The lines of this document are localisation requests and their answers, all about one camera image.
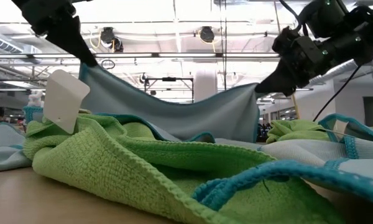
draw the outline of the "wire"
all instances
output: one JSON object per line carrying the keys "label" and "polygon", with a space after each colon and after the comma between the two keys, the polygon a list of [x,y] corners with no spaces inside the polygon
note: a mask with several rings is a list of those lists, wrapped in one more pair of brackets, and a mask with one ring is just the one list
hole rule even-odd
{"label": "wire", "polygon": [[102,31],[99,32],[98,45],[95,46],[95,45],[93,44],[93,41],[92,41],[93,33],[92,33],[92,31],[90,31],[90,44],[91,44],[91,46],[92,46],[93,48],[95,48],[95,49],[97,49],[97,48],[101,45],[101,33],[102,33]]}
{"label": "wire", "polygon": [[226,74],[225,74],[225,60],[224,60],[224,37],[223,37],[223,13],[221,11],[221,1],[219,0],[219,26],[220,26],[220,33],[221,33],[221,53],[223,56],[221,57],[223,60],[223,72],[224,72],[224,89],[226,90]]}
{"label": "wire", "polygon": [[322,109],[319,111],[319,113],[315,116],[313,121],[315,122],[316,119],[318,119],[319,115],[323,112],[323,110],[329,105],[329,103],[336,98],[336,96],[341,92],[341,90],[344,89],[344,87],[351,81],[352,78],[354,78],[354,75],[357,73],[357,71],[361,68],[361,66],[358,66],[355,71],[351,74],[351,76],[347,79],[347,81],[342,85],[342,87],[330,98],[330,100],[322,107]]}
{"label": "wire", "polygon": [[223,54],[223,56],[224,56],[224,60],[225,60],[225,70],[224,70],[224,88],[225,88],[225,90],[226,90],[226,76],[227,76],[227,71],[226,71],[226,69],[227,69],[227,63],[226,63],[226,61],[227,61],[227,58],[226,58],[226,54],[228,53],[228,27],[227,27],[227,19],[226,19],[226,14],[227,14],[227,12],[226,12],[226,0],[224,0],[224,6],[225,6],[225,56],[224,56],[224,54]]}
{"label": "wire", "polygon": [[293,16],[296,18],[298,25],[294,29],[295,31],[299,31],[302,27],[302,24],[300,22],[300,18],[298,18],[297,13],[284,1],[284,0],[279,0],[279,2],[284,6],[285,9],[287,9],[290,13],[293,14]]}

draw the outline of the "fluorescent light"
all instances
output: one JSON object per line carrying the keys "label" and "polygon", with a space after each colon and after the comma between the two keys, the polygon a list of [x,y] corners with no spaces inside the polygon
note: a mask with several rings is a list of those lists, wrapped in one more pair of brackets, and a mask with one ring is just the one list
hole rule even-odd
{"label": "fluorescent light", "polygon": [[152,54],[146,53],[136,53],[136,54],[129,54],[129,53],[113,53],[113,54],[95,54],[96,58],[135,58],[135,57],[151,57]]}
{"label": "fluorescent light", "polygon": [[90,50],[90,51],[93,52],[94,54],[97,53],[97,51],[95,51],[92,47],[90,47],[88,50]]}
{"label": "fluorescent light", "polygon": [[159,54],[159,57],[215,57],[216,54],[193,54],[193,53],[162,53]]}
{"label": "fluorescent light", "polygon": [[26,89],[0,89],[0,91],[26,91]]}
{"label": "fluorescent light", "polygon": [[17,36],[12,36],[12,39],[26,39],[26,38],[33,38],[36,37],[35,35],[17,35]]}
{"label": "fluorescent light", "polygon": [[34,54],[35,58],[76,58],[71,54]]}
{"label": "fluorescent light", "polygon": [[225,57],[249,57],[249,58],[273,58],[279,57],[279,54],[275,53],[226,53]]}
{"label": "fluorescent light", "polygon": [[5,58],[27,58],[24,54],[0,54],[0,59]]}
{"label": "fluorescent light", "polygon": [[19,82],[19,81],[5,81],[3,83],[9,84],[9,85],[14,85],[14,86],[19,86],[19,87],[23,87],[23,88],[33,88],[33,87],[35,87],[35,86],[33,86],[31,84],[28,84],[26,82]]}
{"label": "fluorescent light", "polygon": [[296,91],[312,91],[313,88],[301,88],[301,89],[296,89]]}

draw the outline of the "light blue towel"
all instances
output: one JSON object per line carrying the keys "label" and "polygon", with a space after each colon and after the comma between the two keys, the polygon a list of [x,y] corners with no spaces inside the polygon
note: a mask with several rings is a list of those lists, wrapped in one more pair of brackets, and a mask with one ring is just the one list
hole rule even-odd
{"label": "light blue towel", "polygon": [[238,86],[197,103],[179,104],[145,94],[99,66],[82,65],[79,79],[90,87],[81,107],[93,113],[132,114],[181,140],[211,133],[215,138],[256,141],[256,99],[261,96],[254,91],[256,84]]}
{"label": "light blue towel", "polygon": [[0,123],[0,171],[29,167],[32,161],[22,152],[25,137],[7,123]]}
{"label": "light blue towel", "polygon": [[193,197],[219,210],[238,190],[252,188],[260,181],[282,182],[301,177],[373,202],[373,128],[340,114],[329,115],[320,124],[329,130],[339,125],[338,133],[328,133],[333,142],[294,139],[257,147],[246,142],[225,141],[225,144],[257,149],[280,160],[252,167],[230,178],[211,180],[197,188]]}
{"label": "light blue towel", "polygon": [[319,124],[330,130],[337,129],[336,125],[345,127],[338,130],[341,134],[328,134],[331,141],[345,143],[348,158],[373,159],[373,128],[341,114],[328,115]]}

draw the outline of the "white pillar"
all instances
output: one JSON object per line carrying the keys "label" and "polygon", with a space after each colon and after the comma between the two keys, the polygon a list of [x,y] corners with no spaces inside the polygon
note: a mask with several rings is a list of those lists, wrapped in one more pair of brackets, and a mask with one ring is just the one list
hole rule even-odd
{"label": "white pillar", "polygon": [[213,63],[199,63],[194,75],[195,102],[207,99],[218,92],[217,69]]}

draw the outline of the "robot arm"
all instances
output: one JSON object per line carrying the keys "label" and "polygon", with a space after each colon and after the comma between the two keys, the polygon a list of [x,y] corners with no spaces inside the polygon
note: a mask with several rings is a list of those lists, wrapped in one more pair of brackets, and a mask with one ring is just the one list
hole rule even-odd
{"label": "robot arm", "polygon": [[299,15],[315,37],[300,36],[297,30],[284,28],[272,49],[279,53],[275,71],[257,85],[256,92],[281,92],[291,95],[310,79],[353,59],[357,65],[373,60],[373,10],[358,6],[348,12],[341,1],[314,0]]}
{"label": "robot arm", "polygon": [[[83,63],[91,67],[97,65],[80,35],[80,20],[73,17],[76,10],[70,0],[12,1],[37,35],[47,34],[48,41]],[[297,16],[297,21],[296,29],[286,27],[275,39],[272,49],[280,55],[280,62],[275,71],[256,86],[256,92],[281,92],[288,96],[297,87],[309,84],[310,79],[350,59],[358,65],[373,60],[373,10],[367,6],[348,12],[341,0],[314,0]],[[315,37],[327,39],[311,40],[306,26]],[[303,36],[298,33],[301,28]]]}

